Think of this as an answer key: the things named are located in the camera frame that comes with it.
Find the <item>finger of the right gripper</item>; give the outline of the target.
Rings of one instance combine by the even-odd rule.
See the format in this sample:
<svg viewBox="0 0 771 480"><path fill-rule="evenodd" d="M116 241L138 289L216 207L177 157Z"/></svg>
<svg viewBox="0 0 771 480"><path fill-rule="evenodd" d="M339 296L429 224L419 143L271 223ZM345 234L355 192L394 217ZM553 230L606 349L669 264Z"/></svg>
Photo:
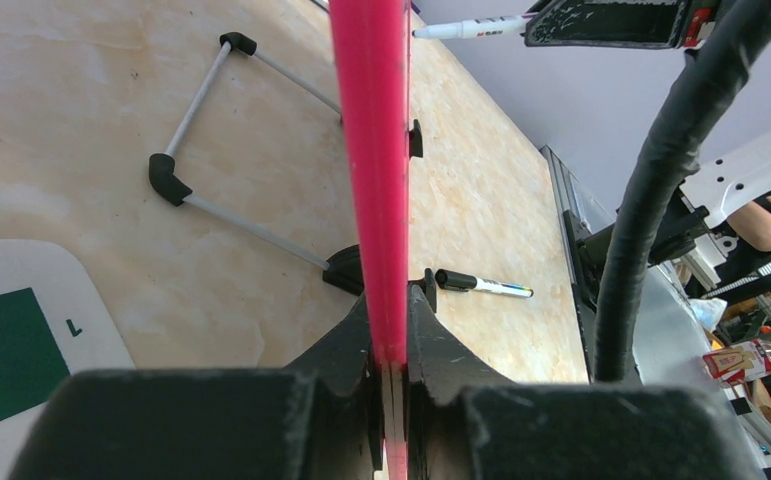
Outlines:
<svg viewBox="0 0 771 480"><path fill-rule="evenodd" d="M687 1L550 1L527 23L527 47L668 49L678 42Z"/></svg>

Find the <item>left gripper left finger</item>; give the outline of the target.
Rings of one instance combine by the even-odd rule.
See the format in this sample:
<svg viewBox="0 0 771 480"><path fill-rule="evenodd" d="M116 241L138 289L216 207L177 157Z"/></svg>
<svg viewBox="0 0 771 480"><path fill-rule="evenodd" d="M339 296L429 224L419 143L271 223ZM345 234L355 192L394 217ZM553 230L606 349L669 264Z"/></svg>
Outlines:
<svg viewBox="0 0 771 480"><path fill-rule="evenodd" d="M371 479L382 468L382 407L366 299L286 369L285 417L295 479Z"/></svg>

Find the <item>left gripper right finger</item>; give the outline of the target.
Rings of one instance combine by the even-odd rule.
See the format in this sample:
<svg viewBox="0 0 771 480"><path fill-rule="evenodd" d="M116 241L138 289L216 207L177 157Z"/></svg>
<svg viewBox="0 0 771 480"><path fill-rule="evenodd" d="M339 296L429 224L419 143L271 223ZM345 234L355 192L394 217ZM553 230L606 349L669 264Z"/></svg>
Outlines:
<svg viewBox="0 0 771 480"><path fill-rule="evenodd" d="M480 449L489 434L463 391L515 381L442 325L417 285L408 290L407 348L408 477L481 479Z"/></svg>

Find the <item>pink framed whiteboard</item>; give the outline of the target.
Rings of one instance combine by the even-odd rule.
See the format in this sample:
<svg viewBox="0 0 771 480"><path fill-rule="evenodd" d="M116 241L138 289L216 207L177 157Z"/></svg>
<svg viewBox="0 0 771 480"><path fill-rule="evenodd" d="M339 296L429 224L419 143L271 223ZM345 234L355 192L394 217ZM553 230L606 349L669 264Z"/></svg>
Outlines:
<svg viewBox="0 0 771 480"><path fill-rule="evenodd" d="M332 1L329 12L387 467L405 479L410 7Z"/></svg>

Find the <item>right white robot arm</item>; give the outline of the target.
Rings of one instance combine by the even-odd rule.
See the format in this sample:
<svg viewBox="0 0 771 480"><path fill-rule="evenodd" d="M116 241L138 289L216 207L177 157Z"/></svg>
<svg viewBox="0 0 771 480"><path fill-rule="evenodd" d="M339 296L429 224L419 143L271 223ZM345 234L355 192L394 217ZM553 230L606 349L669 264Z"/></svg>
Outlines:
<svg viewBox="0 0 771 480"><path fill-rule="evenodd" d="M771 1L549 1L523 34L528 47L681 48L685 66L657 114L617 223L653 231L680 194L714 228L771 189L771 130L701 166L700 147L771 42Z"/></svg>

